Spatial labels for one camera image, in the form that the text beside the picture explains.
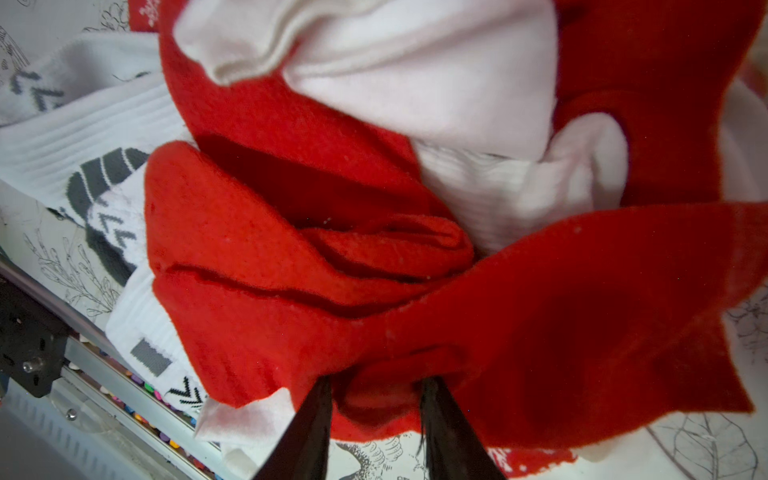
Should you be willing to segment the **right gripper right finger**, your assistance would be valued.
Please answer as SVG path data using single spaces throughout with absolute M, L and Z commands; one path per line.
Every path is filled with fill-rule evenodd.
M 423 381 L 420 416 L 430 479 L 505 479 L 441 378 Z

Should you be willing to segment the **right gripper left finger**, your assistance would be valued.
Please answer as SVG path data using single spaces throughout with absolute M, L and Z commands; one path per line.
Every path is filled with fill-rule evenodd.
M 254 480 L 324 480 L 331 435 L 328 377 L 317 380 Z

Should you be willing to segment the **plain red sock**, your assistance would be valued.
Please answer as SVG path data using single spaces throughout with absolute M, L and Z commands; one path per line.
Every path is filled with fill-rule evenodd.
M 291 90 L 215 84 L 159 7 L 193 145 L 150 157 L 153 289 L 209 395 L 243 407 L 331 381 L 334 437 L 414 430 L 438 377 L 487 447 L 565 449 L 676 412 L 749 413 L 721 316 L 767 274 L 767 205 L 726 188 L 727 89 L 762 1 L 550 1 L 553 128 L 604 113 L 615 209 L 486 254 L 424 183 L 410 138 Z

